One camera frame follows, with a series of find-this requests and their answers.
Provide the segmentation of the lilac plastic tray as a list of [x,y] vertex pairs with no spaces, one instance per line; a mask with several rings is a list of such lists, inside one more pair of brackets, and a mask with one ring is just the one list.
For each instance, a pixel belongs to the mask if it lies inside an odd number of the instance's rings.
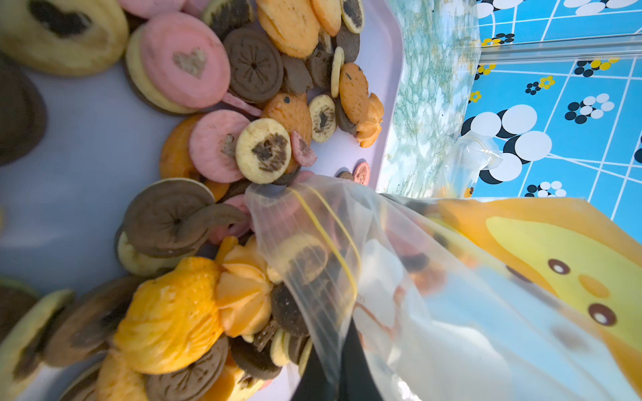
[[[356,60],[369,90],[385,105],[381,135],[368,149],[341,132],[314,143],[315,174],[335,176],[366,160],[369,187],[377,187],[404,61],[401,26],[391,8],[387,1],[364,1]],[[80,79],[25,72],[47,106],[48,130],[31,153],[1,167],[1,276],[30,285],[40,296],[73,289],[79,297],[126,274],[116,260],[115,232],[135,195],[160,180],[162,145],[184,118],[144,104],[122,62]],[[43,367],[16,400],[58,400],[101,357],[67,369]]]

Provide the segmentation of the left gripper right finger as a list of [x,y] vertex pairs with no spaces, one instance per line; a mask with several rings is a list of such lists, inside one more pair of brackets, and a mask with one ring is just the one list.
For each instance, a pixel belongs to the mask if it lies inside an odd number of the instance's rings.
[[354,321],[344,341],[339,381],[340,401],[382,401],[359,339]]

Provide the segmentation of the ziploc bag of cookies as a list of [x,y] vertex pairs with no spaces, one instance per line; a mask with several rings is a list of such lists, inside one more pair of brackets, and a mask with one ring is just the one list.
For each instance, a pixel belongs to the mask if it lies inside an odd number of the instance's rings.
[[326,378],[354,321],[383,400],[638,400],[641,246],[585,200],[246,193]]
[[483,170],[499,166],[503,153],[491,137],[471,132],[461,136],[436,176],[435,198],[471,198]]

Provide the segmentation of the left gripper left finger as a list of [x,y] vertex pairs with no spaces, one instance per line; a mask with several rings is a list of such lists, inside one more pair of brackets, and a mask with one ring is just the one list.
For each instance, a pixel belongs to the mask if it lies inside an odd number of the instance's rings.
[[326,378],[315,348],[312,348],[304,376],[291,401],[332,401],[336,399],[336,386]]

